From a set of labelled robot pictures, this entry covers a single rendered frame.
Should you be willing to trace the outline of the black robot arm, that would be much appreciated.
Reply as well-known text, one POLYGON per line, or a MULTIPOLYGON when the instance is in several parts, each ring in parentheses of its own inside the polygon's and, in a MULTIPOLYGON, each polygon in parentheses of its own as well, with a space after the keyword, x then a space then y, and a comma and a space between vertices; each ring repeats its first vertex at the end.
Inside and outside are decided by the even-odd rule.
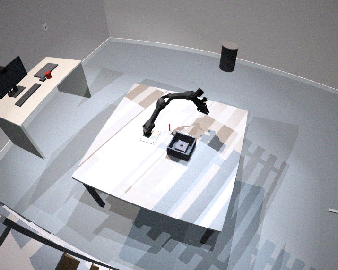
MULTIPOLYGON (((196 92, 194 91, 185 91, 184 93, 169 93, 167 95, 161 96, 156 102, 156 108, 154 109, 151 117, 147 120, 143 128, 143 136, 149 138, 152 133, 152 129, 155 127, 154 121, 156 120, 158 114, 162 109, 164 109, 167 105, 169 105, 170 101, 173 99, 186 99, 191 100, 193 103, 200 97, 204 92, 199 88, 196 92), (165 102, 164 98, 168 98, 167 102, 165 102)), ((203 99, 199 100, 200 104, 207 102, 207 98, 203 97, 203 99)))

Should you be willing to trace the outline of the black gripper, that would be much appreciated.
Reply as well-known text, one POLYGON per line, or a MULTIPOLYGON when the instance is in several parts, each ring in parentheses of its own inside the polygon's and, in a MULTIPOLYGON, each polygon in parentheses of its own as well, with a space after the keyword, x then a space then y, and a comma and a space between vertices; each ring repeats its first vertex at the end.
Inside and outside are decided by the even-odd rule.
POLYGON ((209 110, 207 109, 206 103, 200 104, 199 99, 197 99, 197 100, 194 102, 194 105, 196 105, 196 106, 198 107, 198 108, 197 108, 197 111, 198 111, 198 112, 201 112, 201 113, 204 113, 204 114, 208 115, 209 110))

